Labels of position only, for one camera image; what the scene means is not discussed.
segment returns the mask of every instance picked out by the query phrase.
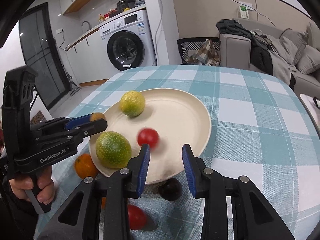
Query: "faucet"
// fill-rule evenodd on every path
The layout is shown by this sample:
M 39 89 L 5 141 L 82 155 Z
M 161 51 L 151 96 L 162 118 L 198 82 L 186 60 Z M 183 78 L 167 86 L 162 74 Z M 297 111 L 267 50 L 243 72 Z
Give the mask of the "faucet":
M 84 22 L 82 23 L 81 27 L 83 26 L 83 24 L 84 24 L 84 23 L 89 24 L 89 30 L 91 30 L 91 25 L 90 25 L 90 23 L 89 23 L 89 22 L 87 22 L 87 21 L 84 21 Z

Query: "human hand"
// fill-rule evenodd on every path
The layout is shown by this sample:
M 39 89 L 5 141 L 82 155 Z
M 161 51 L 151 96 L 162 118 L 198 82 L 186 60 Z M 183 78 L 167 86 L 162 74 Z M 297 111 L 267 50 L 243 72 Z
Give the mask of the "human hand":
M 45 168 L 38 177 L 38 187 L 42 189 L 40 193 L 36 196 L 37 200 L 45 205 L 52 202 L 54 198 L 54 183 L 51 179 L 52 166 Z M 19 199 L 26 200 L 30 202 L 25 190 L 33 188 L 32 179 L 29 176 L 20 174 L 14 179 L 10 179 L 9 183 L 11 185 L 12 192 Z

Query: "bottle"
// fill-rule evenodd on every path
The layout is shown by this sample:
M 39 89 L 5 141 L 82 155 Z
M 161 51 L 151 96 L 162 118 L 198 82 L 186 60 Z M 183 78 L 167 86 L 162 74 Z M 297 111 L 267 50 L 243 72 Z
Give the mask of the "bottle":
M 105 21 L 105 18 L 102 14 L 99 14 L 99 24 L 103 23 Z

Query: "blue checkered tablecloth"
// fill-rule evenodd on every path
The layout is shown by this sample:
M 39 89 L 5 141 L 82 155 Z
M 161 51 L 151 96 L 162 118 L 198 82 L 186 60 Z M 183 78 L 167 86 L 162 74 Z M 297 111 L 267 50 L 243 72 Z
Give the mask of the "blue checkered tablecloth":
M 71 113 L 78 117 L 105 112 L 130 90 L 174 88 L 199 98 L 212 118 L 212 133 L 201 155 L 223 176 L 247 175 L 280 214 L 296 239 L 304 240 L 320 220 L 320 140 L 299 99 L 273 76 L 212 66 L 153 66 L 116 74 Z M 79 153 L 52 168 L 59 185 L 52 210 L 41 215 L 35 238 L 80 183 L 73 163 L 89 152 L 88 140 Z M 146 186 L 142 197 L 130 200 L 157 224 L 153 231 L 132 231 L 134 239 L 200 239 L 204 200 L 189 193 L 184 172 L 176 178 L 183 195 L 169 202 Z M 233 239 L 228 203 L 229 239 Z

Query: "washing machine control panel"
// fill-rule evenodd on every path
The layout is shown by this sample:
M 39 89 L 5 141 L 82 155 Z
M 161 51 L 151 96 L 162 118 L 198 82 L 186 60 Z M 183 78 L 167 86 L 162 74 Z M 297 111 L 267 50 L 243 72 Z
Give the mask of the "washing machine control panel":
M 124 26 L 123 18 L 117 19 L 113 22 L 113 30 L 122 28 Z
M 130 26 L 130 25 L 136 25 L 139 22 L 143 22 L 144 21 L 143 13 L 146 13 L 146 11 L 140 10 L 140 11 L 128 14 L 126 16 L 122 16 L 121 18 L 115 19 L 112 22 L 109 22 L 101 26 L 99 28 L 100 36 L 104 40 L 106 38 L 106 34 L 110 34 L 124 27 Z

